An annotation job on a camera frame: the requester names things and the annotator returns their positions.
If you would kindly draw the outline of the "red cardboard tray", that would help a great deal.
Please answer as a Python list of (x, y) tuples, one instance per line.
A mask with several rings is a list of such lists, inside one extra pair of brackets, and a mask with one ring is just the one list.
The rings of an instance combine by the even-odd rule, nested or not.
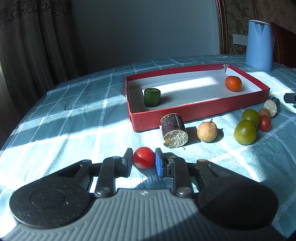
[[(242, 88), (226, 88), (227, 76), (237, 76)], [(129, 118), (135, 132), (158, 128), (169, 113), (184, 122), (208, 118), (268, 99), (270, 88), (260, 80), (230, 64), (207, 64), (155, 70), (125, 78)], [(144, 90), (161, 91), (161, 103), (154, 108), (144, 104)]]

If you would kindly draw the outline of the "large purple sugarcane piece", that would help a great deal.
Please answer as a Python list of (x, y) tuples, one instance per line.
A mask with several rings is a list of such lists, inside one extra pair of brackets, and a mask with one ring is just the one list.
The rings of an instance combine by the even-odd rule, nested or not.
[(169, 113), (160, 120), (164, 145), (168, 148), (182, 147), (189, 136), (182, 117), (177, 113)]

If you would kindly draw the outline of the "large tan longan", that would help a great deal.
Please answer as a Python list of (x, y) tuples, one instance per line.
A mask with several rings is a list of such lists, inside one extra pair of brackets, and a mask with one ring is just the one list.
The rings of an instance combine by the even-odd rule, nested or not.
[(217, 137), (218, 129), (213, 119), (204, 121), (197, 128), (197, 136), (203, 142), (211, 142)]

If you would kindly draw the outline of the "blue electric kettle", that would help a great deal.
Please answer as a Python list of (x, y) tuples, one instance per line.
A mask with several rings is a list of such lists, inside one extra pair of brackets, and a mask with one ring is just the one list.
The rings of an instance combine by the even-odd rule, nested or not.
[(249, 20), (245, 63), (262, 71), (272, 70), (273, 40), (270, 24)]

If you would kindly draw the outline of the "large green tomato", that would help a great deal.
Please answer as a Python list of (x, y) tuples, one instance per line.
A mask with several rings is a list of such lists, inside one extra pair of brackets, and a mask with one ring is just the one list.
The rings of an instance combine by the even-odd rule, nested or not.
[(241, 145), (252, 144), (256, 137), (256, 126), (250, 120), (242, 120), (234, 130), (234, 139)]

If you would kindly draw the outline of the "dark wooden chair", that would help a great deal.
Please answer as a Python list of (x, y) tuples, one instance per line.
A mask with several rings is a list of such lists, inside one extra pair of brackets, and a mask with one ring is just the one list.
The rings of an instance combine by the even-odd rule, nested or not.
[(273, 61), (289, 68), (296, 64), (296, 36), (295, 33), (271, 22), (274, 36)]

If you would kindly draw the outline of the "orange tangerine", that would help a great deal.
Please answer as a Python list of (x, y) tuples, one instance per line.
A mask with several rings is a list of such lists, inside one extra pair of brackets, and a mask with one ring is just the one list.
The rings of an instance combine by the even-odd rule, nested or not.
[(242, 81), (237, 76), (227, 76), (225, 79), (225, 86), (228, 90), (237, 92), (242, 88)]

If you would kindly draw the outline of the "cherry tomato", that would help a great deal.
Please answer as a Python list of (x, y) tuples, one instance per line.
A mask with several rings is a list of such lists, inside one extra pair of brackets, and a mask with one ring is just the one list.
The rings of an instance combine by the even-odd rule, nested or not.
[(138, 168), (148, 169), (155, 165), (155, 154), (148, 147), (140, 147), (133, 154), (133, 161)]
[(261, 115), (258, 128), (263, 132), (268, 132), (271, 128), (270, 118), (266, 115)]

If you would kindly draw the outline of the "green cucumber piece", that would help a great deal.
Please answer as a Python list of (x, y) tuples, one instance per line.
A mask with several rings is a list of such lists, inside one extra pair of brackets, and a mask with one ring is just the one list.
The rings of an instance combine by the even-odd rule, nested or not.
[(161, 103), (161, 91), (157, 88), (146, 88), (144, 90), (144, 104), (148, 108), (154, 108)]

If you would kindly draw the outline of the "small green tomato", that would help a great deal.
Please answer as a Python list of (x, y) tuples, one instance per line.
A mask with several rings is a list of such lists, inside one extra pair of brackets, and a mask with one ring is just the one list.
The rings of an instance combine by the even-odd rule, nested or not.
[(249, 120), (252, 121), (254, 123), (254, 125), (256, 127), (258, 127), (259, 122), (260, 122), (260, 117), (257, 111), (255, 111), (254, 109), (247, 109), (243, 112), (242, 116), (241, 116), (241, 120)]

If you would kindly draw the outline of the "white wall switch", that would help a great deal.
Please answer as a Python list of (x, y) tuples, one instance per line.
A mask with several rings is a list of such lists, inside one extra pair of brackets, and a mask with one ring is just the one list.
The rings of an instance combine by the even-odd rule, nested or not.
[(246, 46), (247, 45), (247, 36), (240, 35), (240, 34), (233, 34), (233, 44)]

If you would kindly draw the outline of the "teal plaid tablecloth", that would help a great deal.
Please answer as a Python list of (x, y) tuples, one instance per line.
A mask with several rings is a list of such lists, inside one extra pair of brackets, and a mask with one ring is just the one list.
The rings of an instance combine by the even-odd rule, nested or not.
[[(75, 162), (102, 162), (127, 148), (162, 148), (158, 129), (136, 133), (127, 108), (125, 78), (131, 74), (190, 65), (228, 63), (257, 78), (282, 99), (295, 92), (295, 70), (274, 64), (264, 72), (245, 64), (243, 55), (209, 55), (148, 60), (95, 72), (59, 84), (22, 119), (1, 150), (1, 236), (16, 226), (9, 200), (15, 190)], [(248, 146), (233, 137), (242, 109), (216, 116), (221, 129), (213, 143), (191, 137), (173, 152), (188, 162), (207, 159), (264, 183), (279, 200), (273, 227), (285, 237), (295, 231), (295, 108), (284, 102)]]

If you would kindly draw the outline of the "small brown longan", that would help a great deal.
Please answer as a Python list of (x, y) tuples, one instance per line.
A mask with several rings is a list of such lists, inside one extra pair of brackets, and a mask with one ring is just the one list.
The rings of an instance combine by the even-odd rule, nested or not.
[(271, 118), (271, 116), (270, 116), (270, 112), (269, 112), (269, 110), (268, 110), (267, 108), (261, 108), (261, 109), (259, 110), (259, 112), (258, 112), (258, 115), (259, 115), (259, 116), (263, 116), (263, 115), (265, 115), (265, 116), (267, 116), (268, 118)]

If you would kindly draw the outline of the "small dark sugarcane piece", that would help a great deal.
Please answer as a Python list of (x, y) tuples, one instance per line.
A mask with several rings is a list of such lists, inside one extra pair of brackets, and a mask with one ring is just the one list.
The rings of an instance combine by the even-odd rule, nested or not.
[(276, 97), (271, 97), (270, 99), (265, 101), (263, 107), (269, 111), (270, 117), (272, 118), (276, 116), (277, 112), (280, 109), (280, 100)]

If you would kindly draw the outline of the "grey patterned curtain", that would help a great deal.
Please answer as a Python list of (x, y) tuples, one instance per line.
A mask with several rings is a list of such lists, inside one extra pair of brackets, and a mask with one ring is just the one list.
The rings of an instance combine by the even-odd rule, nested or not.
[(72, 1), (1, 1), (1, 141), (55, 85), (85, 75)]

